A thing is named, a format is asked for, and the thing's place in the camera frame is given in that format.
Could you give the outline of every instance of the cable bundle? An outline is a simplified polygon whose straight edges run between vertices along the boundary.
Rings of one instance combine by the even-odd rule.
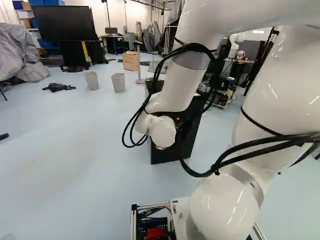
[[[124,128],[124,131],[122,134],[122,144],[126,148],[134,148],[137,146],[141,146],[148,139],[148,135],[145,134],[137,142],[135,142],[133,139],[133,130],[134,130],[135,124],[136,124],[139,116],[141,115],[141,113],[143,111],[145,111],[145,107],[149,103],[149,100],[150,100],[152,94],[155,93],[156,84],[159,79],[161,69],[164,65],[164,62],[167,59],[170,59],[176,55],[179,55],[179,54],[182,54],[182,53],[185,53],[188,51],[205,53],[210,58],[211,61],[213,61],[214,63],[216,62],[216,59],[213,56],[212,51],[210,51],[204,45],[199,44],[199,43],[184,44],[183,46],[170,52],[164,59],[162,59],[162,61],[157,65],[157,67],[155,69],[153,79],[152,79],[151,92],[149,93],[149,95],[147,96],[145,101],[143,102],[142,106],[133,115],[133,117],[130,119],[130,121],[127,123],[127,125]],[[205,102],[207,102],[209,100],[209,98],[211,97],[210,102],[204,108],[200,108],[194,115],[189,117],[186,121],[182,122],[176,131],[175,142],[177,144],[177,149],[178,149],[178,159],[180,159],[181,166],[189,175],[191,175],[195,178],[206,178],[206,177],[211,176],[213,173],[215,173],[216,175],[219,175],[219,169],[222,167],[225,167],[229,164],[234,164],[234,163],[237,163],[237,162],[240,162],[243,160],[247,160],[250,158],[254,158],[257,156],[261,156],[264,154],[280,151],[283,149],[290,148],[292,146],[302,146],[305,143],[313,143],[312,147],[293,164],[293,165],[295,165],[295,164],[301,162],[304,158],[306,158],[311,153],[311,151],[313,151],[320,144],[320,132],[311,132],[311,133],[305,133],[305,134],[277,135],[277,136],[266,137],[266,138],[262,138],[262,139],[257,139],[257,140],[245,142],[245,143],[239,144],[237,146],[234,146],[234,147],[228,149],[223,154],[221,154],[221,156],[211,166],[211,168],[204,173],[198,173],[198,172],[192,170],[186,164],[186,162],[181,158],[181,135],[182,135],[182,132],[183,132],[185,126],[188,126],[188,124],[192,123],[192,121],[194,121],[199,115],[202,115],[203,113],[205,113],[207,110],[209,110],[211,108],[211,106],[214,102],[215,96],[216,96],[216,85],[215,84],[218,84],[218,82],[219,82],[219,74],[215,74],[214,76],[215,77],[212,77],[210,80],[210,91],[208,92],[207,98],[205,101]],[[125,135],[126,135],[126,132],[127,132],[130,125],[131,125],[131,128],[130,128],[129,137],[130,137],[131,145],[128,145],[125,143]],[[227,156],[229,156],[230,154],[233,154],[239,150],[247,149],[247,148],[250,148],[253,146],[259,146],[259,145],[263,145],[263,144],[270,144],[270,143],[277,143],[277,142],[282,142],[282,143],[279,143],[279,144],[276,144],[273,146],[269,146],[269,147],[265,147],[265,148],[262,148],[259,150],[255,150],[255,151],[252,151],[249,153],[245,153],[245,154],[242,154],[239,156],[235,156],[231,159],[223,161]]]

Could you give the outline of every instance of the cardboard box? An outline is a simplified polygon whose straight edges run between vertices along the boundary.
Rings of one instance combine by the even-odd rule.
[[[47,54],[47,50],[45,50],[44,48],[37,48],[37,51],[40,55],[46,55]]]
[[[29,18],[21,18],[20,23],[22,23],[26,29],[31,29]]]
[[[138,53],[127,51],[122,54],[123,68],[131,71],[138,71],[140,63],[138,62]]]
[[[23,1],[21,4],[22,4],[22,9],[24,9],[24,10],[32,10],[29,2]]]

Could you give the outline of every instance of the trash can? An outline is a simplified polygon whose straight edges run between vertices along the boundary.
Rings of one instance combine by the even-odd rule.
[[[111,76],[113,89],[116,93],[124,92],[126,89],[126,81],[124,73],[115,73]]]
[[[98,76],[94,71],[85,71],[84,77],[91,91],[99,89]]]

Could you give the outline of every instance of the gray wastebasket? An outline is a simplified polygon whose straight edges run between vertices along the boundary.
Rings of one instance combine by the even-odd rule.
[[[126,80],[124,73],[115,73],[111,76],[113,89],[116,93],[124,92],[126,89]]]

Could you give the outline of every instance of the black pedestal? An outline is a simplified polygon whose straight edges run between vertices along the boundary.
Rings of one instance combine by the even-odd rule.
[[[60,51],[64,61],[63,67],[69,68],[64,72],[80,72],[83,68],[89,69],[90,62],[86,61],[81,41],[62,41]]]
[[[148,91],[151,90],[151,83],[146,82],[146,86]],[[157,91],[161,91],[163,86],[163,81],[158,81],[157,84]],[[154,115],[156,116],[168,116],[174,120],[176,125],[179,123],[184,122],[187,118],[191,117],[195,114],[200,108],[203,108],[205,104],[205,99],[203,96],[194,96],[189,107],[181,112],[157,112]],[[194,143],[196,140],[199,124],[201,121],[201,115],[196,118],[190,128],[182,133],[181,137],[181,157],[183,159],[188,159],[191,157],[191,153],[194,147]],[[151,164],[161,164],[161,163],[168,163],[179,160],[178,158],[178,149],[177,144],[173,144],[170,147],[165,149],[159,149],[157,146],[152,142],[150,138],[150,155],[151,155]]]

